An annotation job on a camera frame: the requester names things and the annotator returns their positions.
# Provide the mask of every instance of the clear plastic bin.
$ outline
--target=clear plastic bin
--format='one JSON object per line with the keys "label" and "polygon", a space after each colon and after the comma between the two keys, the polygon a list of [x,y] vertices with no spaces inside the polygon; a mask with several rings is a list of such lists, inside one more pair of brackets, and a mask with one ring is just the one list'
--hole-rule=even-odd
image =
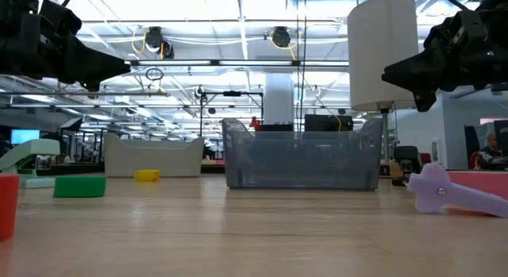
{"label": "clear plastic bin", "polygon": [[222,121],[230,188],[378,187],[383,121],[351,132],[257,132],[236,119]]}

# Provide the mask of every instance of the green block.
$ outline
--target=green block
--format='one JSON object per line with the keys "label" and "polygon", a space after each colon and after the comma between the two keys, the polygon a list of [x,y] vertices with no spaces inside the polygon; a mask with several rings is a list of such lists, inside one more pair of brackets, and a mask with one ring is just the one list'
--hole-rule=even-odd
{"label": "green block", "polygon": [[102,197],[105,191],[104,176],[60,176],[55,180],[53,198]]}

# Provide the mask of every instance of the yellow sponge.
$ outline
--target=yellow sponge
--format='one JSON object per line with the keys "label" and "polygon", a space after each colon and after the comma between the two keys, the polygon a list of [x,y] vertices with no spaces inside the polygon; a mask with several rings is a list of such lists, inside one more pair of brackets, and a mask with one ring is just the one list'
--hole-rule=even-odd
{"label": "yellow sponge", "polygon": [[159,170],[138,170],[134,172],[136,182],[159,182]]}

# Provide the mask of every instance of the white cylindrical object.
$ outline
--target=white cylindrical object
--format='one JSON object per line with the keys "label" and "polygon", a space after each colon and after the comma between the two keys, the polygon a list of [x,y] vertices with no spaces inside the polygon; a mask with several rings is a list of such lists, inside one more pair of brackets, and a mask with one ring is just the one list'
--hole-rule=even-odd
{"label": "white cylindrical object", "polygon": [[264,124],[294,122],[294,83],[291,74],[266,74]]}
{"label": "white cylindrical object", "polygon": [[381,80],[384,68],[418,54],[414,0],[368,0],[348,16],[350,100],[354,110],[394,102],[414,107],[413,94]]}

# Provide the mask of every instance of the purple plastic tool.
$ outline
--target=purple plastic tool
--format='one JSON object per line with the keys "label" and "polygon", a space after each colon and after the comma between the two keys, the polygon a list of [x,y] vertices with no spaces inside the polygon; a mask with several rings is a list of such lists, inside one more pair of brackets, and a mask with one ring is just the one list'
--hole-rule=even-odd
{"label": "purple plastic tool", "polygon": [[452,183],[447,171],[437,164],[426,164],[421,174],[412,174],[407,190],[416,194],[415,205],[419,213],[436,213],[443,205],[455,205],[508,217],[508,200]]}

